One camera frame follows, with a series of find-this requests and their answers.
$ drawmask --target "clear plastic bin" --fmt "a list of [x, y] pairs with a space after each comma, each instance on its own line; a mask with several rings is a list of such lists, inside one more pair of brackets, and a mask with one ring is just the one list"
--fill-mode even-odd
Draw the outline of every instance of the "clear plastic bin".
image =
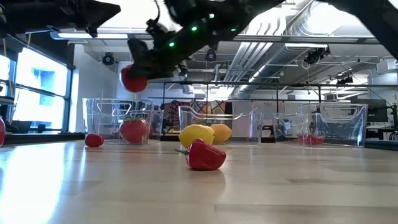
[[[105, 144], [147, 144], [150, 139], [160, 140], [163, 111], [154, 110], [153, 102], [149, 100], [85, 98], [83, 119], [85, 133], [101, 135]], [[139, 141], [129, 142], [121, 137], [120, 125], [127, 119], [145, 121], [146, 131], [142, 131]], [[140, 132], [135, 129], [136, 127], [135, 125], [129, 127], [134, 134]]]
[[274, 114], [276, 142], [304, 147], [364, 147], [367, 105], [306, 104]]
[[179, 106], [178, 110], [180, 130], [191, 124], [225, 124], [232, 130], [232, 135], [224, 144], [261, 143], [263, 113], [258, 109], [248, 114], [199, 114], [190, 106]]

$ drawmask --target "yellow lemon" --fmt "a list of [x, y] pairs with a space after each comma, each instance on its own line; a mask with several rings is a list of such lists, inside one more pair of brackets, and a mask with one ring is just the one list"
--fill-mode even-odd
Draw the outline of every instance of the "yellow lemon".
[[213, 124], [210, 128], [215, 132], [214, 142], [217, 143], [227, 141], [232, 135], [232, 130], [225, 124]]
[[178, 135], [178, 138], [181, 145], [187, 149], [195, 139], [202, 139], [207, 144], [213, 144], [215, 133], [210, 131], [210, 129], [204, 125], [192, 124], [185, 127]]

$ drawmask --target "wooden table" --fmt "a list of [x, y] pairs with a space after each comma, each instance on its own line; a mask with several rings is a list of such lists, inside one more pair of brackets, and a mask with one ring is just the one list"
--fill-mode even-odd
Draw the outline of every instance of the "wooden table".
[[397, 223], [398, 153], [223, 146], [194, 172], [179, 144], [0, 150], [0, 223]]

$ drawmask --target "pepper stem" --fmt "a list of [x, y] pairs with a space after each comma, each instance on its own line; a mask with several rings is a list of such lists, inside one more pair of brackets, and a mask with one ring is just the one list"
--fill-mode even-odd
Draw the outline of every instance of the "pepper stem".
[[176, 151], [176, 152], [179, 152], [179, 153], [182, 153], [182, 154], [184, 154], [184, 155], [188, 155], [188, 151], [186, 151], [186, 150], [179, 150], [179, 149], [174, 149], [174, 151]]

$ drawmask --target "window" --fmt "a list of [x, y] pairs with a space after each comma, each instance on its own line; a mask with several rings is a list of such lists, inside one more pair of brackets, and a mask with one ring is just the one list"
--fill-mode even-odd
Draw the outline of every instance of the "window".
[[16, 66], [13, 120], [31, 121], [47, 129], [62, 129], [68, 85], [68, 69], [37, 52], [23, 49]]
[[46, 128], [61, 129], [64, 106], [64, 99], [59, 96], [46, 96], [17, 88], [13, 120], [32, 121], [31, 128], [45, 124]]
[[0, 96], [6, 96], [7, 95], [7, 85], [4, 83], [0, 83]]
[[10, 60], [0, 55], [0, 79], [8, 80], [10, 72]]
[[18, 84], [65, 96], [68, 69], [47, 57], [29, 49], [18, 56]]

